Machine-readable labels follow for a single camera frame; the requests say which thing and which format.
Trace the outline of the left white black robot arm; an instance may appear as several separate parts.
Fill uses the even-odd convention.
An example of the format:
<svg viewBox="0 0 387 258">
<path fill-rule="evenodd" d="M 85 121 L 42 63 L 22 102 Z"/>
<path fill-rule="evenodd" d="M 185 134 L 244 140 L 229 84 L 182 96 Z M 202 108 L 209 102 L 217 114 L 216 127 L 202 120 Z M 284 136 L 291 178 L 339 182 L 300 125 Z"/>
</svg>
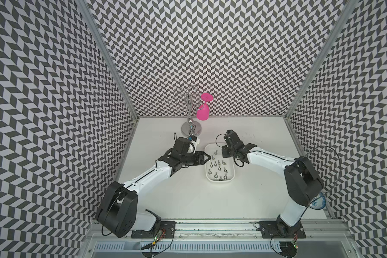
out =
<svg viewBox="0 0 387 258">
<path fill-rule="evenodd" d="M 138 199 L 180 169 L 202 166 L 210 161 L 210 155 L 197 149 L 199 143 L 200 139 L 196 136 L 179 137 L 150 169 L 124 183 L 111 183 L 97 209 L 96 220 L 119 238 L 130 231 L 141 233 L 144 237 L 158 234 L 161 217 L 149 209 L 138 210 Z"/>
</svg>

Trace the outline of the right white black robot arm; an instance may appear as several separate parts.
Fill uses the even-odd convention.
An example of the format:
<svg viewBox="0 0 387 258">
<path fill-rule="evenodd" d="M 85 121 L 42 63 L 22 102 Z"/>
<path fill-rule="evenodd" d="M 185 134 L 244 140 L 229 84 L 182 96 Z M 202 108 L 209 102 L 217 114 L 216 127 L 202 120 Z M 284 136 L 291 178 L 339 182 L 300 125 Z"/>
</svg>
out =
<svg viewBox="0 0 387 258">
<path fill-rule="evenodd" d="M 284 177 L 289 200 L 277 217 L 277 228 L 297 228 L 310 203 L 324 188 L 324 181 L 308 157 L 288 158 L 268 152 L 256 144 L 244 144 L 233 130 L 224 133 L 224 140 L 226 144 L 221 147 L 224 158 L 261 166 Z"/>
</svg>

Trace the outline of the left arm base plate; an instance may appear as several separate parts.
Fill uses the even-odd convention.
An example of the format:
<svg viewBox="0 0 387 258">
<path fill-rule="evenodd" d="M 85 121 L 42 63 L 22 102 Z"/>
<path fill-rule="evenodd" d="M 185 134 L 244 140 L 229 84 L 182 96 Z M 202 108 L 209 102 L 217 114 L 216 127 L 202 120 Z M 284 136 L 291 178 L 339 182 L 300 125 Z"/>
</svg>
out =
<svg viewBox="0 0 387 258">
<path fill-rule="evenodd" d="M 172 239 L 175 235 L 176 221 L 165 220 L 154 225 L 150 231 L 136 230 L 132 231 L 132 239 L 150 239 L 153 240 L 158 234 L 164 233 L 165 239 Z"/>
</svg>

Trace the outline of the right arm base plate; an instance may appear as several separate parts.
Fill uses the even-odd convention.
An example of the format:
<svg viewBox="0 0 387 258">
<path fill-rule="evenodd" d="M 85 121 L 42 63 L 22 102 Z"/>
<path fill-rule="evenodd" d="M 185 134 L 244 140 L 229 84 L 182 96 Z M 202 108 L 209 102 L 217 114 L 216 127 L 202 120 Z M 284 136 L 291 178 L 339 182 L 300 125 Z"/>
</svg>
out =
<svg viewBox="0 0 387 258">
<path fill-rule="evenodd" d="M 294 226 L 288 226 L 284 222 L 277 222 L 273 220 L 259 221 L 257 223 L 258 229 L 264 239 L 271 239 L 272 237 L 286 238 L 286 239 L 305 239 L 306 233 L 301 221 Z"/>
</svg>

